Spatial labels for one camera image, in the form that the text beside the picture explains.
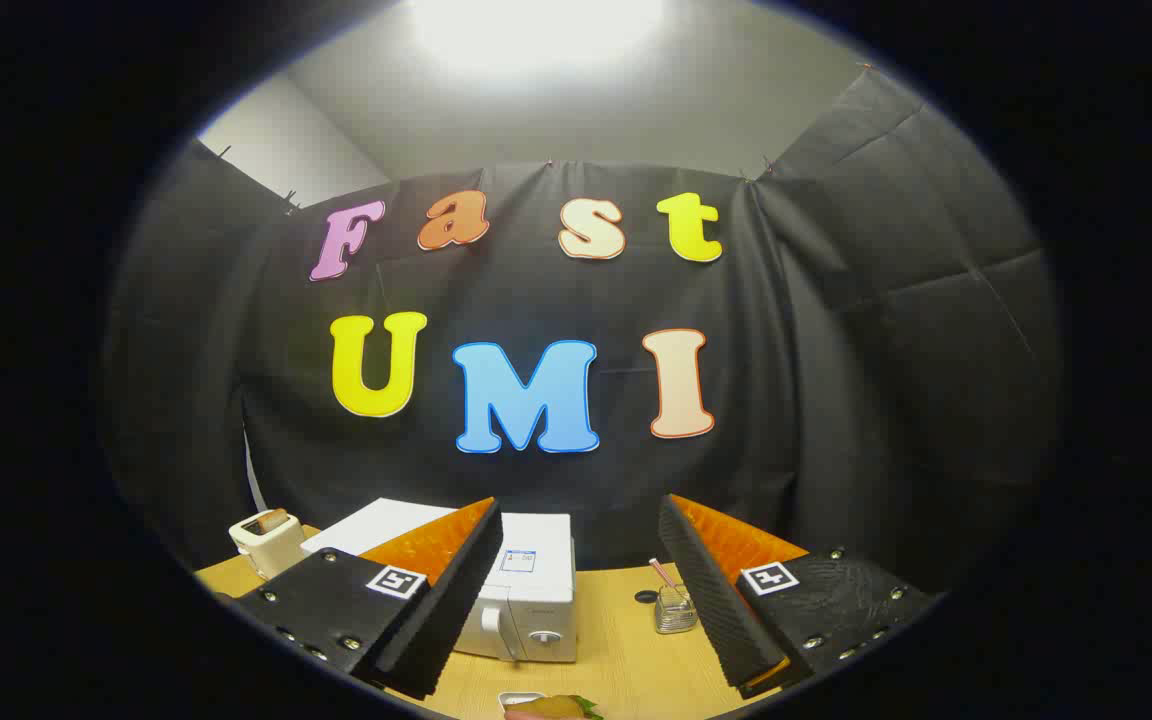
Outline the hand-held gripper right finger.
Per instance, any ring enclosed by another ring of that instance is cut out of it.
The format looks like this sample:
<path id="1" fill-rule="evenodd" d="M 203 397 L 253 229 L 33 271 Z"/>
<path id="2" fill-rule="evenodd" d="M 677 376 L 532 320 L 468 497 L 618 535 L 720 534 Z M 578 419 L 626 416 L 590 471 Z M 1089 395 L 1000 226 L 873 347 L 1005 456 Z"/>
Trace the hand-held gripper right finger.
<path id="1" fill-rule="evenodd" d="M 745 700 L 861 659 L 940 600 L 861 553 L 809 551 L 679 495 L 658 535 Z"/>

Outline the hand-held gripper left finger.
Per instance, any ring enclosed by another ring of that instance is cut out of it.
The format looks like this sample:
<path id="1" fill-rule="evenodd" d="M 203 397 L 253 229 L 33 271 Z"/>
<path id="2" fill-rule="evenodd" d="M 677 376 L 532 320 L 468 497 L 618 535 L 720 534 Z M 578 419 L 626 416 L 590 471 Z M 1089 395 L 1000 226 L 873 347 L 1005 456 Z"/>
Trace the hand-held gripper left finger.
<path id="1" fill-rule="evenodd" d="M 364 553 L 317 550 L 234 611 L 312 664 L 422 700 L 502 541 L 500 505 L 486 497 Z"/>

